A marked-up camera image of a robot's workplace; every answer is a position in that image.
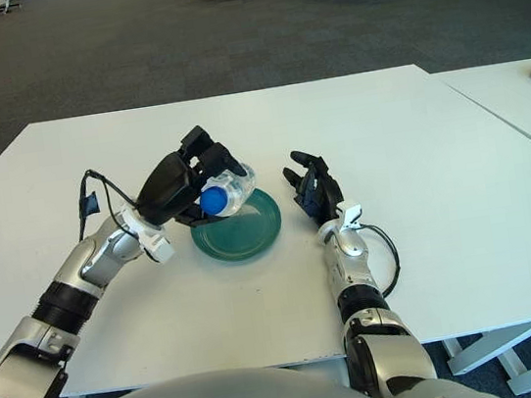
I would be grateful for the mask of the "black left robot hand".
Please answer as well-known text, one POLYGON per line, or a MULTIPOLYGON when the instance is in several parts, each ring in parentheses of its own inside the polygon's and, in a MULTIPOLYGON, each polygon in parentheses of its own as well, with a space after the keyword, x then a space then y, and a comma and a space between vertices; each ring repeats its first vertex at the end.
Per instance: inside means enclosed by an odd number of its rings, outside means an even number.
POLYGON ((169 220, 190 227, 219 222, 219 217, 206 214, 196 200, 210 178, 225 171, 243 176, 245 169, 200 126, 194 126, 180 145, 150 173, 137 196, 137 212, 157 226, 169 220))

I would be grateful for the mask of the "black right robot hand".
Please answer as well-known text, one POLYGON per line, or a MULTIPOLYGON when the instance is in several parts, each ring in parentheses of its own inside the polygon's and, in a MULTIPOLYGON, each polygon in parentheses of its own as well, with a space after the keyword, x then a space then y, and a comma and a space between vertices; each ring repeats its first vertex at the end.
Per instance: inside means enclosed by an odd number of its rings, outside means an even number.
POLYGON ((290 153, 290 159, 306 169, 303 175, 290 168, 282 170, 285 179, 295 190, 294 201, 319 227, 337 219, 337 206, 344 197, 324 160, 296 150, 290 153))

